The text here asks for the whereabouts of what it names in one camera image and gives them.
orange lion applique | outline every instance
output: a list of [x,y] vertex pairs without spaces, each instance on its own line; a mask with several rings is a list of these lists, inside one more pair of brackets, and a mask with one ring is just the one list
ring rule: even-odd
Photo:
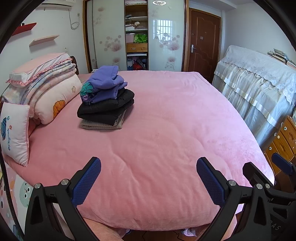
[[66,102],[64,100],[57,101],[54,104],[54,118],[58,115],[61,109],[64,108],[65,105],[66,105]]

wooden door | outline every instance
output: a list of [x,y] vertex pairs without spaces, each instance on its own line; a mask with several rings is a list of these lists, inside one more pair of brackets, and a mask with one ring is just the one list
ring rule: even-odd
[[212,83],[218,62],[221,18],[190,8],[189,71]]

stack of books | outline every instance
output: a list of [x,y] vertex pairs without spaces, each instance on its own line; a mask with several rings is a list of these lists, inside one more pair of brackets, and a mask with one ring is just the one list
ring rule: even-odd
[[274,49],[273,51],[269,51],[267,54],[296,70],[296,64],[290,60],[283,51]]

door handle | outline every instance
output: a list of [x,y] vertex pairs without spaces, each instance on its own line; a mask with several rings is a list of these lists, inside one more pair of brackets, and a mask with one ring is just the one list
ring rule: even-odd
[[195,47],[194,47],[194,45],[191,45],[191,53],[193,53],[193,50],[194,49],[196,49]]

pink ruffle trim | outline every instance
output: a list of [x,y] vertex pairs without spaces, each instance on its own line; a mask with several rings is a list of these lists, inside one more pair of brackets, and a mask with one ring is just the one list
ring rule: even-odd
[[6,83],[10,83],[10,84],[13,84],[13,85],[20,85],[21,87],[25,87],[28,84],[30,84],[31,82],[33,82],[34,80],[36,80],[41,74],[44,74],[45,72],[49,71],[50,69],[52,69],[56,65],[58,65],[58,64],[60,64],[62,62],[65,62],[67,60],[71,60],[72,61],[72,58],[67,58],[65,60],[62,60],[62,61],[56,63],[55,65],[52,65],[52,66],[48,67],[47,69],[44,69],[44,70],[40,71],[39,73],[37,73],[36,75],[34,75],[32,78],[30,78],[26,82],[22,82],[20,80],[11,80],[11,79],[9,79],[9,80],[6,81]]

